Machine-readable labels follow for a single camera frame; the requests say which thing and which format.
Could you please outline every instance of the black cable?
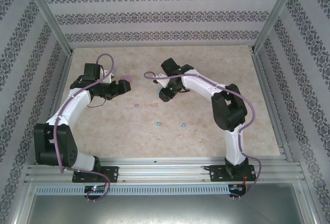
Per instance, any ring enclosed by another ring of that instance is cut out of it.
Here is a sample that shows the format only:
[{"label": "black cable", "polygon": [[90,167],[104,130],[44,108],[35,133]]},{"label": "black cable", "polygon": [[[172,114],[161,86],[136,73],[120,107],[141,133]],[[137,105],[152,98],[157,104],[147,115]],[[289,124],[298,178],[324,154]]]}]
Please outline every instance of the black cable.
[{"label": "black cable", "polygon": [[[100,67],[102,68],[102,70],[103,70],[103,77],[105,76],[105,74],[104,74],[104,68],[103,68],[103,66],[102,65],[100,65]],[[95,106],[95,107],[101,107],[101,106],[103,106],[104,105],[104,103],[107,101],[107,99],[106,98],[104,98],[104,102],[101,104],[101,105],[98,105],[98,106]]]},{"label": "black cable", "polygon": [[101,105],[98,105],[98,106],[95,106],[95,107],[101,107],[101,106],[103,106],[106,101],[107,101],[107,99],[104,99],[104,102]]}]

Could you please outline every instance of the black joint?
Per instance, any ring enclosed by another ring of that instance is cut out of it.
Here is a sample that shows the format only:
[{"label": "black joint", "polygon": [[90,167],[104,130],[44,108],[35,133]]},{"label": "black joint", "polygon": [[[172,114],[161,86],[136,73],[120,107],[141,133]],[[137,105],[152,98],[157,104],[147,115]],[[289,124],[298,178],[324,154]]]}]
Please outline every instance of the black joint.
[{"label": "black joint", "polygon": [[130,83],[126,80],[119,80],[118,81],[118,94],[124,94],[130,91]]},{"label": "black joint", "polygon": [[245,160],[241,164],[234,166],[225,158],[225,166],[226,172],[230,175],[231,178],[240,178],[242,176],[242,173],[249,166],[249,160],[248,158],[245,158]]},{"label": "black joint", "polygon": [[[161,64],[161,68],[164,70],[167,76],[182,75],[188,70],[194,69],[188,64],[185,64],[184,66],[180,67],[175,63],[173,58],[165,60],[164,63]],[[159,92],[159,98],[162,99],[164,102],[167,102],[172,99],[177,93],[181,93],[182,89],[185,90],[183,93],[189,91],[184,88],[181,77],[171,78],[168,83],[168,86],[166,88],[161,89],[161,91]]]},{"label": "black joint", "polygon": [[[40,165],[57,166],[57,155],[54,143],[54,126],[49,124],[36,124],[34,127],[36,161]],[[77,160],[78,149],[69,126],[57,127],[57,143],[63,166],[72,167]]]},{"label": "black joint", "polygon": [[101,65],[96,63],[85,63],[84,75],[82,80],[96,81],[100,78]]},{"label": "black joint", "polygon": [[[226,88],[240,94],[238,87],[234,84],[226,86]],[[215,93],[211,102],[214,121],[221,129],[233,132],[238,125],[245,122],[248,111],[243,100],[238,96],[222,91]]]}]

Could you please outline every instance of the black mounting bracket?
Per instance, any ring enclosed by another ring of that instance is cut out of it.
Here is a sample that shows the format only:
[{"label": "black mounting bracket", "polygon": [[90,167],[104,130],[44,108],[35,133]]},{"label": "black mounting bracket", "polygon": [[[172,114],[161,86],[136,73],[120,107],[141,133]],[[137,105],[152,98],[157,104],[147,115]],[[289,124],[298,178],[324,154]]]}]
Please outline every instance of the black mounting bracket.
[{"label": "black mounting bracket", "polygon": [[230,194],[230,197],[237,197],[238,196],[243,196],[246,193],[246,186],[244,184],[229,184],[229,192],[233,193]]},{"label": "black mounting bracket", "polygon": [[[101,166],[99,173],[108,176],[110,183],[117,183],[119,167]],[[73,183],[105,183],[105,178],[95,174],[87,174],[75,171],[72,176]]]},{"label": "black mounting bracket", "polygon": [[244,175],[246,176],[246,181],[256,180],[256,172],[254,171],[253,165],[246,166],[240,174],[236,174],[234,176],[228,174],[225,165],[204,166],[204,169],[209,171],[211,182],[243,181]]},{"label": "black mounting bracket", "polygon": [[85,186],[84,188],[84,197],[87,199],[87,194],[89,195],[88,198],[90,200],[95,200],[103,195],[104,191],[109,187],[109,185],[93,185],[93,186]]}]

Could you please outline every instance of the patterned wallpaper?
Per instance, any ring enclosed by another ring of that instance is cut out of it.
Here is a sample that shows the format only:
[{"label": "patterned wallpaper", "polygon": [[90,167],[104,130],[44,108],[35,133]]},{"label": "patterned wallpaper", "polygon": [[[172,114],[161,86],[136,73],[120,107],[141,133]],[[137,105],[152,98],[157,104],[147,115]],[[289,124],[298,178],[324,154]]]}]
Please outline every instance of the patterned wallpaper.
[{"label": "patterned wallpaper", "polygon": [[291,153],[330,223],[330,0],[288,0],[259,55]]},{"label": "patterned wallpaper", "polygon": [[276,0],[47,0],[75,47],[253,45]]},{"label": "patterned wallpaper", "polygon": [[0,223],[6,223],[26,166],[35,161],[33,127],[51,114],[66,55],[34,0],[0,0],[0,34]]}]

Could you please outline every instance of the aluminum frame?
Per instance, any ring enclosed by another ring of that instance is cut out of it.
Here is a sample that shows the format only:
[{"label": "aluminum frame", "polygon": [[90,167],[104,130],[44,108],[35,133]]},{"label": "aluminum frame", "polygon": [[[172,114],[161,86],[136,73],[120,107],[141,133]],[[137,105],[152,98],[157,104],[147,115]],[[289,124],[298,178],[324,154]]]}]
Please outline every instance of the aluminum frame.
[{"label": "aluminum frame", "polygon": [[62,46],[62,49],[64,50],[65,54],[67,56],[70,56],[72,52],[72,48],[62,31],[60,25],[58,24],[55,15],[53,14],[49,4],[46,0],[34,0],[41,11],[43,17],[46,19],[47,23],[49,24],[50,28],[52,29],[52,32],[54,33],[55,37],[57,38],[58,42]]},{"label": "aluminum frame", "polygon": [[281,13],[283,7],[285,6],[285,3],[288,0],[276,0],[276,3],[274,7],[272,8],[272,11],[270,12],[265,24],[263,25],[256,42],[254,43],[254,50],[259,51],[262,47],[263,43],[265,42],[269,32],[272,30],[273,25],[275,24],[276,20],[278,19],[279,14]]},{"label": "aluminum frame", "polygon": [[[262,171],[258,184],[292,183],[305,223],[320,223],[300,162],[293,162],[276,108],[271,99],[265,74],[258,55],[250,47],[260,87],[265,98],[280,156],[259,157]],[[219,185],[235,182],[211,182],[206,165],[223,165],[224,158],[148,158],[148,159],[100,159],[102,166],[118,166],[118,182],[112,185]],[[250,161],[259,170],[258,163]],[[30,165],[24,179],[18,205],[10,223],[27,223],[36,190],[40,185],[90,185],[72,183],[72,172],[61,174],[58,167]]]}]

